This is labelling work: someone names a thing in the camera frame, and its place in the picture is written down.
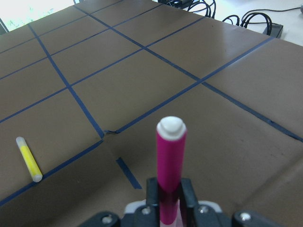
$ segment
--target marker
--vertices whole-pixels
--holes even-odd
[[[171,225],[177,217],[187,129],[182,119],[168,116],[161,119],[156,131],[160,221]]]
[[[32,155],[30,152],[27,143],[25,142],[25,139],[23,137],[17,137],[16,138],[17,145],[21,151],[21,154],[23,156],[23,159],[27,165],[27,168],[29,170],[30,175],[32,176],[32,179],[34,182],[39,182],[42,180],[42,173]]]

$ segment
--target pink marker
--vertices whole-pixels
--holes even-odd
[[[186,134],[186,126],[178,117],[164,117],[157,124],[160,221],[165,225],[171,225],[177,217]]]

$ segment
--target cardboard surface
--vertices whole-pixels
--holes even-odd
[[[39,37],[28,26],[0,37],[1,224],[121,216],[156,175],[157,122],[177,115],[189,129],[183,176],[199,199],[301,225],[303,140],[273,127],[302,136],[301,47],[149,0],[88,0],[30,26]]]

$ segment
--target yellow tube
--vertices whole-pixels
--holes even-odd
[[[17,145],[21,151],[21,154],[23,156],[23,159],[27,165],[28,171],[30,175],[32,176],[32,179],[34,182],[39,182],[42,180],[42,173],[32,155],[30,152],[25,140],[23,137],[17,137],[16,138]]]

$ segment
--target screw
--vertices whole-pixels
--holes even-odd
[[[105,216],[104,218],[102,218],[102,223],[103,224],[109,224],[113,221],[113,218],[111,215]]]
[[[205,214],[209,211],[208,207],[207,206],[200,206],[198,211],[201,213],[201,214]]]
[[[141,212],[142,212],[142,214],[144,214],[144,215],[148,215],[148,214],[151,213],[151,208],[150,208],[150,207],[143,208],[143,209],[141,210]]]
[[[251,215],[249,213],[241,213],[240,218],[242,221],[249,221],[251,220]]]

